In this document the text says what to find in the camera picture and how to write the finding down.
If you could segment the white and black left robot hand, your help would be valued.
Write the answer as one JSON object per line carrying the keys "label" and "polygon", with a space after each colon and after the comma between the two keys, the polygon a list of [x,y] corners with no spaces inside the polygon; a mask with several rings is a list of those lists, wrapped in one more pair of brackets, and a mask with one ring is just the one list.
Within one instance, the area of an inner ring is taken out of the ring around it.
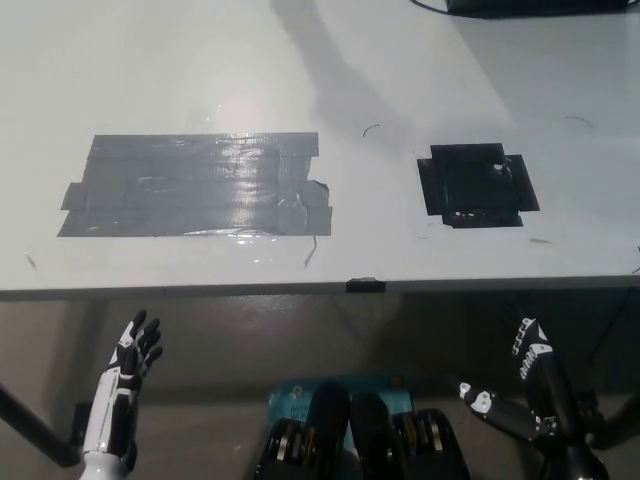
{"label": "white and black left robot hand", "polygon": [[138,397],[152,364],[162,355],[160,320],[139,311],[126,325],[95,391],[83,451],[120,459],[134,441]]}

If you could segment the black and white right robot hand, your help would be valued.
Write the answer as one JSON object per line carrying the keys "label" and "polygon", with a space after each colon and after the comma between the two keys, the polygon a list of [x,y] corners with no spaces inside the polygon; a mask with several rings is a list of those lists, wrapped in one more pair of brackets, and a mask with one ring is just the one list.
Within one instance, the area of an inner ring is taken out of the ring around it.
{"label": "black and white right robot hand", "polygon": [[538,320],[521,320],[511,353],[525,388],[525,406],[452,377],[459,398],[477,418],[520,440],[541,445],[580,437],[584,429],[570,383]]}

